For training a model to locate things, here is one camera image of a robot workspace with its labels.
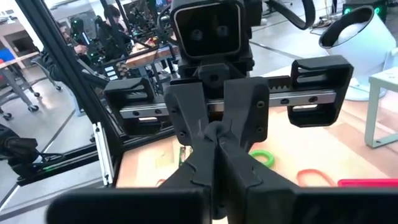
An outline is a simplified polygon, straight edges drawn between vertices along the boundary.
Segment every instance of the gray floor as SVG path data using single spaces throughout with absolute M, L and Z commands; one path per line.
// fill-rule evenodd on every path
M 324 1 L 316 0 L 315 3 L 317 17 L 324 15 Z M 303 15 L 301 1 L 294 1 L 290 8 L 296 14 Z M 309 30 L 298 30 L 281 15 L 271 15 L 266 26 L 254 28 L 251 47 L 256 65 L 252 76 L 290 65 L 297 58 L 326 55 L 319 48 L 318 39 L 318 35 L 310 34 Z M 28 72 L 27 77 L 30 79 L 43 76 L 35 67 Z M 72 113 L 74 108 L 68 92 L 57 91 L 48 80 L 39 82 L 34 89 L 42 94 L 42 99 L 38 100 L 30 93 L 28 96 L 40 106 L 40 111 L 32 114 L 20 99 L 12 100 L 2 108 L 12 113 L 14 119 L 5 121 L 0 118 L 2 124 L 12 128 L 20 136 L 36 138 L 38 150 L 45 149 L 47 152 L 66 152 L 90 143 L 90 121 L 86 116 L 78 118 Z M 0 208 L 2 224 L 44 223 L 45 209 L 51 198 L 73 187 L 92 187 L 100 177 L 100 166 L 95 162 L 25 187 L 15 188 L 17 175 L 5 162 L 0 162 L 0 170 L 0 198 L 12 192 L 12 197 Z

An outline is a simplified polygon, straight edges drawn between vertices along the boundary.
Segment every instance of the screw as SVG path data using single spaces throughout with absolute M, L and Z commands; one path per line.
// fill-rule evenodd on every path
M 289 99 L 281 99 L 281 100 L 280 100 L 280 103 L 281 103 L 282 105 L 289 104 Z
M 264 105 L 265 105 L 265 103 L 264 103 L 263 101 L 258 101 L 258 102 L 257 102 L 257 107 L 258 107 L 258 108 L 263 108 Z
M 310 102 L 310 103 L 314 103 L 314 102 L 316 102 L 316 101 L 318 101 L 318 97 L 317 97 L 317 96 L 313 96 L 313 97 L 311 97 L 311 98 L 308 100 L 308 102 Z

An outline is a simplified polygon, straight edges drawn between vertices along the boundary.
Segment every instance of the white lamp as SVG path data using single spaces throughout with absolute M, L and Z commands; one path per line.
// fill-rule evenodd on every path
M 354 67 L 346 100 L 369 100 L 369 77 L 384 69 L 396 40 L 370 6 L 352 10 L 334 22 L 319 39 L 329 55 L 342 55 Z M 380 97 L 386 90 L 380 91 Z

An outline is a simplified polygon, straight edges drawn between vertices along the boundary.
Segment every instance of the chair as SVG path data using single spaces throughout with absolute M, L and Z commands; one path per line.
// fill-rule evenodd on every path
M 42 60 L 41 57 L 36 57 L 33 58 L 31 61 L 31 63 L 35 63 L 36 65 L 38 65 L 42 71 L 44 72 L 44 75 L 48 78 L 48 80 L 50 80 L 50 82 L 52 83 L 52 85 L 55 87 L 55 89 L 57 89 L 58 91 L 60 91 L 62 88 L 60 86 L 58 86 L 55 81 L 51 78 L 50 76 L 50 72 L 44 67 L 44 62 Z

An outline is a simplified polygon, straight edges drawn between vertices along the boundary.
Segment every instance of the floor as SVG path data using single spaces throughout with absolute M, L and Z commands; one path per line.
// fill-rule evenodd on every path
M 324 15 L 324 1 L 315 0 L 315 5 L 317 16 Z M 295 0 L 290 8 L 303 19 L 301 1 Z M 298 30 L 279 14 L 271 15 L 266 26 L 256 27 L 253 31 L 251 47 L 256 65 L 252 76 L 283 68 L 298 58 L 326 55 L 318 46 L 318 35 L 310 34 L 309 30 Z M 44 76 L 37 67 L 29 68 L 25 74 L 29 80 Z M 0 118 L 2 124 L 12 128 L 20 136 L 36 138 L 40 151 L 66 152 L 90 143 L 90 120 L 86 116 L 75 116 L 73 103 L 67 91 L 57 91 L 48 80 L 38 82 L 34 89 L 42 95 L 41 100 L 30 93 L 27 95 L 40 110 L 30 113 L 20 99 L 12 100 L 3 105 L 2 109 L 12 113 L 14 119 L 5 121 Z M 386 100 L 394 100 L 397 97 L 389 93 Z M 388 101 L 382 104 L 387 109 L 381 108 L 378 134 L 398 131 L 397 126 L 391 126 L 394 124 L 392 121 L 398 117 L 398 109 L 391 108 L 394 104 Z M 363 143 L 366 107 L 366 103 L 345 103 L 342 118 L 332 127 L 325 128 L 324 134 L 338 139 L 341 144 L 335 144 L 335 147 L 348 147 L 382 173 L 398 177 L 398 167 L 394 165 L 394 161 L 398 160 L 398 146 L 391 145 L 370 151 Z M 276 110 L 274 116 L 285 116 L 285 111 Z M 293 128 L 289 129 L 290 133 L 296 134 L 294 131 Z M 277 131 L 269 133 L 270 141 L 284 141 L 281 136 L 275 135 L 276 133 Z M 0 162 L 0 170 L 0 200 L 3 198 L 0 201 L 1 224 L 44 223 L 45 209 L 54 196 L 75 187 L 97 186 L 101 175 L 100 165 L 95 162 L 25 187 L 16 187 L 17 175 L 6 162 Z

